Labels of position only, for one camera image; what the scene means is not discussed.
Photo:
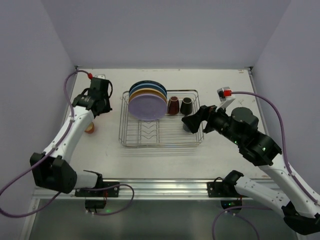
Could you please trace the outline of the black cup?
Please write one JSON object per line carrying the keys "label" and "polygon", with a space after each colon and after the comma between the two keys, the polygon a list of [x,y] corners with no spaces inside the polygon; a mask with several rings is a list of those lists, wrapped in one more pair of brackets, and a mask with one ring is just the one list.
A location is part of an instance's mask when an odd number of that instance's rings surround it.
{"label": "black cup", "polygon": [[190,115],[193,112],[192,99],[185,97],[180,106],[180,113],[183,115]]}

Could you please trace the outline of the pink dotted mug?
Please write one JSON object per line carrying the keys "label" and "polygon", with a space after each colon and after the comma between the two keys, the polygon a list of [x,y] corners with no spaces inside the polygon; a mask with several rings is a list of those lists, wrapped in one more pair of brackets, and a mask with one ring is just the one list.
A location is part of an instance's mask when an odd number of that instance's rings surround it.
{"label": "pink dotted mug", "polygon": [[91,122],[84,132],[87,134],[92,134],[94,131],[95,131],[95,124]]}

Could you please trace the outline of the dark blue mug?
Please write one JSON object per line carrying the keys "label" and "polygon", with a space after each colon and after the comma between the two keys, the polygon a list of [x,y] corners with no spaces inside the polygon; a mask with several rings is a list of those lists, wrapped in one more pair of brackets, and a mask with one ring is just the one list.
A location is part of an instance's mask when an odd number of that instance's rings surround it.
{"label": "dark blue mug", "polygon": [[183,128],[186,132],[188,132],[188,133],[191,132],[190,129],[189,129],[186,125],[183,125],[182,128]]}

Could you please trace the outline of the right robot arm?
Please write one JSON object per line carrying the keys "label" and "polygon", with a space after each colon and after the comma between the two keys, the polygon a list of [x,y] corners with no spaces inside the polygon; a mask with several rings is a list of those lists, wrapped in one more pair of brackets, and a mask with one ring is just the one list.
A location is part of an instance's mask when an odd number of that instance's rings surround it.
{"label": "right robot arm", "polygon": [[275,211],[301,235],[320,231],[320,207],[312,200],[319,198],[319,194],[292,167],[285,165],[282,149],[271,137],[258,130],[259,119],[250,109],[237,107],[227,115],[224,109],[215,105],[203,105],[195,114],[181,120],[193,134],[206,121],[204,133],[217,131],[234,143],[242,157],[265,172],[280,191],[261,185],[235,170],[223,180],[227,189]]}

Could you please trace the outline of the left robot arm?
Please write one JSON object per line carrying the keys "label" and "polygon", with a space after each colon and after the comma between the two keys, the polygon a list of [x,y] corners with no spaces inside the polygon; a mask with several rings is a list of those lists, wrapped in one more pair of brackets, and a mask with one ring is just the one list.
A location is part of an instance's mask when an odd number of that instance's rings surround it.
{"label": "left robot arm", "polygon": [[35,185],[65,194],[77,189],[95,191],[102,188],[102,174],[91,170],[78,173],[70,161],[80,138],[94,118],[111,110],[108,96],[79,94],[54,140],[41,153],[33,153],[30,157]]}

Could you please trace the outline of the dark red cup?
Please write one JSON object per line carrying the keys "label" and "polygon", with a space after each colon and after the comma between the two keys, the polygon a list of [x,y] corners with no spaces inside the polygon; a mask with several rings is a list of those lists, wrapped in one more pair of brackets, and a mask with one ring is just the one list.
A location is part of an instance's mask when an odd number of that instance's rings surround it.
{"label": "dark red cup", "polygon": [[170,97],[167,105],[167,113],[169,115],[176,115],[180,111],[180,103],[177,96]]}

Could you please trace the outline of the purple plate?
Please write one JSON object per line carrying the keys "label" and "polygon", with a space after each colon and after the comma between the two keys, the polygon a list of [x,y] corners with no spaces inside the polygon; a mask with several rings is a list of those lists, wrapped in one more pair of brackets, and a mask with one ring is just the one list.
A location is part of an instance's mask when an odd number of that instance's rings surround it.
{"label": "purple plate", "polygon": [[128,103],[128,112],[142,121],[154,121],[167,113],[167,103],[154,94],[141,94]]}

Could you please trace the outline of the light blue plate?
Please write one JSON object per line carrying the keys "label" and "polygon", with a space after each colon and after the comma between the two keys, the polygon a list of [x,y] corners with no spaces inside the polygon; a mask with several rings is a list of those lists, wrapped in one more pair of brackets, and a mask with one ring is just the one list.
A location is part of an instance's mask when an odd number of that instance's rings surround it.
{"label": "light blue plate", "polygon": [[167,92],[164,88],[162,88],[159,85],[156,85],[154,83],[141,83],[135,87],[132,88],[132,90],[129,91],[129,97],[131,97],[135,92],[140,91],[140,90],[145,90],[145,89],[152,89],[154,91],[158,91],[161,93],[161,95],[167,99]]}

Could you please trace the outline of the yellow plate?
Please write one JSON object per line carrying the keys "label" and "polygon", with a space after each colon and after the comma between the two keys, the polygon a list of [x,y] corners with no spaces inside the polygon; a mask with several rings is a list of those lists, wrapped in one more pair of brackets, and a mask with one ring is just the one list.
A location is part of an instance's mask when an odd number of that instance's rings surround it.
{"label": "yellow plate", "polygon": [[164,100],[165,103],[167,103],[167,97],[160,92],[159,90],[153,89],[153,88],[141,88],[129,95],[129,100],[128,102],[130,103],[134,98],[138,96],[144,96],[144,95],[152,95],[152,96],[157,96],[160,97],[162,100]]}

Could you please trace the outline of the dark teal plate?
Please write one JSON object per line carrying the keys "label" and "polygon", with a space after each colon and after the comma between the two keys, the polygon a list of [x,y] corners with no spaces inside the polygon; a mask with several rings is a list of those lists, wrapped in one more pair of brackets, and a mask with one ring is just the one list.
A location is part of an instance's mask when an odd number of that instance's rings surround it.
{"label": "dark teal plate", "polygon": [[131,94],[140,88],[147,88],[148,86],[155,87],[156,90],[161,90],[162,93],[164,93],[165,95],[167,94],[167,89],[161,83],[153,80],[141,80],[134,83],[130,87],[129,93]]}

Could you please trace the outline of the aluminium frame rail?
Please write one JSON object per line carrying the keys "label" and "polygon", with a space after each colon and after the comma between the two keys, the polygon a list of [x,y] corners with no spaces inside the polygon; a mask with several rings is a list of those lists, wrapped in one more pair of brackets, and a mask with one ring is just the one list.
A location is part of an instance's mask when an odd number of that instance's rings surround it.
{"label": "aluminium frame rail", "polygon": [[[140,200],[206,200],[208,197],[207,182],[213,179],[103,179],[104,182],[119,182],[120,184],[130,185],[134,190],[134,198]],[[264,188],[275,192],[280,192],[279,186],[268,179],[253,179],[251,182],[253,187],[258,187],[258,184]],[[70,193],[61,193],[58,197],[60,199],[72,199],[75,197],[75,191]],[[56,191],[36,187],[32,197],[36,199],[51,199]],[[111,199],[130,199],[132,197],[132,190],[127,186],[120,186],[118,197],[108,197]]]}

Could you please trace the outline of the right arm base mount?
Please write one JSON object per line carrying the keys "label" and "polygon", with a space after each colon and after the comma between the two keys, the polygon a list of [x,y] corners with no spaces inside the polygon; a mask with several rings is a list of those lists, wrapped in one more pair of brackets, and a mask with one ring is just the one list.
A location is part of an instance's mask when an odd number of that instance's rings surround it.
{"label": "right arm base mount", "polygon": [[233,185],[227,183],[222,177],[206,183],[209,198],[219,198],[223,209],[239,207],[243,205],[242,196],[236,192]]}

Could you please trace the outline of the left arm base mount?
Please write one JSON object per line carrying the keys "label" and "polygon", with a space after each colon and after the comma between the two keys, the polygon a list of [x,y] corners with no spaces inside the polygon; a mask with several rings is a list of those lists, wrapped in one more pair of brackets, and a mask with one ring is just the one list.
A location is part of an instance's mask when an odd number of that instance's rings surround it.
{"label": "left arm base mount", "polygon": [[77,198],[85,198],[84,207],[88,211],[97,212],[102,210],[107,204],[107,198],[117,198],[119,196],[118,181],[102,181],[95,188],[77,189],[74,196]]}

